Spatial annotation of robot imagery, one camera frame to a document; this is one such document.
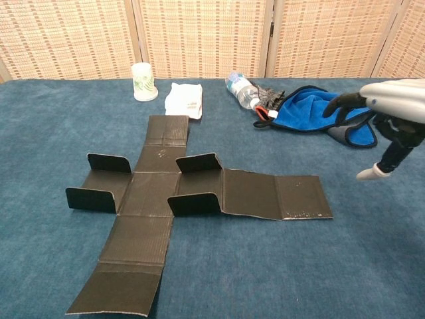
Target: blue carpet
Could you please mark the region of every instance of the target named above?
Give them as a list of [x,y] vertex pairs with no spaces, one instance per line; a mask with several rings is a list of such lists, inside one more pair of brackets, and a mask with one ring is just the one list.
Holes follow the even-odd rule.
[[[326,134],[252,126],[224,80],[203,85],[203,118],[187,154],[216,152],[224,167],[320,176],[334,220],[174,219],[152,318],[425,318],[425,149],[390,179],[355,175],[389,142],[358,150]],[[352,92],[373,79],[258,79],[292,92]],[[114,215],[73,211],[65,187],[88,173],[86,154],[134,167],[159,96],[133,99],[131,80],[18,80],[0,85],[0,318],[63,318],[93,271]],[[119,314],[81,318],[136,318]]]

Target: unfolded cardboard box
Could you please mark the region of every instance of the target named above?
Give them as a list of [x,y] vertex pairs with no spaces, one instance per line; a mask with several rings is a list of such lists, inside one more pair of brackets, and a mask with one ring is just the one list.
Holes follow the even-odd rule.
[[66,189],[68,205],[117,217],[96,268],[67,314],[147,316],[174,216],[332,218],[317,176],[226,169],[214,153],[185,157],[188,131],[187,116],[150,116],[134,171],[126,158],[88,154],[91,170],[82,187]]

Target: white cloth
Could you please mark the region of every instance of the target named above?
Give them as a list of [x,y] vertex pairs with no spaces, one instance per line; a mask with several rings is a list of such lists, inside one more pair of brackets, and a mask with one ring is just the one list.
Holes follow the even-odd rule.
[[202,116],[202,86],[200,84],[171,83],[171,91],[165,98],[165,115]]

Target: woven folding screen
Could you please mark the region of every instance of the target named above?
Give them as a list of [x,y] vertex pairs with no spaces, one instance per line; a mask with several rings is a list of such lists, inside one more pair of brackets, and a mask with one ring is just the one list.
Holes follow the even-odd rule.
[[136,1],[155,77],[264,76],[272,0]]
[[126,1],[2,0],[0,58],[12,78],[131,77]]
[[390,43],[379,77],[425,77],[425,1],[410,0],[395,37]]
[[369,77],[398,6],[394,0],[276,3],[267,76],[282,77]]

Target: robotic arm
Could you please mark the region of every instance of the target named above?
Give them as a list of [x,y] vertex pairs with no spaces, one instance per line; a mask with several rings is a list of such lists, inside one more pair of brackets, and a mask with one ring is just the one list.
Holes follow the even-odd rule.
[[373,125],[392,143],[381,161],[358,173],[357,179],[388,177],[425,139],[425,78],[365,85],[359,92],[334,98],[323,116],[329,117],[339,110],[336,125],[340,126],[350,111],[365,106],[375,111]]

